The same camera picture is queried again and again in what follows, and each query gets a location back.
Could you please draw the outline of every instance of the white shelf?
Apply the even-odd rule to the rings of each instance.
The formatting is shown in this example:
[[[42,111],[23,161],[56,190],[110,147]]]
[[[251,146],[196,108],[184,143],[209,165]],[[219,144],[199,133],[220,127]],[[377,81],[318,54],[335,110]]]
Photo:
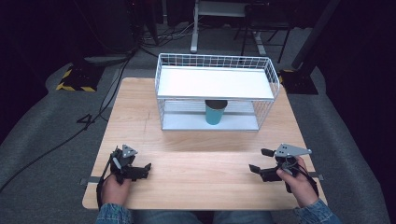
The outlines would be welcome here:
[[[251,102],[230,101],[221,121],[205,121],[204,101],[166,101],[163,130],[257,131],[259,125]]]
[[[263,69],[164,65],[158,98],[274,100]]]

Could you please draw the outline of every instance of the wire basket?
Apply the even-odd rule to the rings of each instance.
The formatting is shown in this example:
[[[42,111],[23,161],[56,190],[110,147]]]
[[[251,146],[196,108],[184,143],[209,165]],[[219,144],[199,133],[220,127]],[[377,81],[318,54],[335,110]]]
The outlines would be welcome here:
[[[258,131],[279,93],[267,57],[159,55],[155,90],[163,130]],[[227,100],[221,122],[205,122],[205,100]]]

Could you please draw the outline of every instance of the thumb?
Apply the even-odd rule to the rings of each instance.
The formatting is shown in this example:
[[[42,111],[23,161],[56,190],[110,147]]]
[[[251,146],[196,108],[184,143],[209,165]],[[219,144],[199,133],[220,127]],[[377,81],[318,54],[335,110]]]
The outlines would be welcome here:
[[[294,178],[293,176],[289,175],[288,173],[286,173],[285,171],[283,171],[281,168],[276,170],[276,174],[283,179],[286,183],[288,183],[289,185],[293,185],[297,180],[296,178]]]

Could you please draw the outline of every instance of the denim sleeve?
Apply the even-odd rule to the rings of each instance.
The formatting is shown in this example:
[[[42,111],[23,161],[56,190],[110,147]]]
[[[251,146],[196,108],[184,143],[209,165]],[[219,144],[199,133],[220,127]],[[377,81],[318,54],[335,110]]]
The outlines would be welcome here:
[[[295,208],[294,213],[302,224],[342,223],[338,216],[336,216],[321,199],[307,207]]]
[[[98,214],[96,224],[131,224],[131,212],[114,203],[105,203]]]

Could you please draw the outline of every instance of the table leg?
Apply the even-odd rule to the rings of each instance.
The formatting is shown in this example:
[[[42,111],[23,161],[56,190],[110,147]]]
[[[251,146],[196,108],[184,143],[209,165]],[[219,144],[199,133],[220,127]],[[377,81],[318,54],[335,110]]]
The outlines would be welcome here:
[[[194,8],[194,29],[192,32],[191,40],[191,53],[196,53],[198,51],[198,12],[199,12],[199,0],[195,0]]]

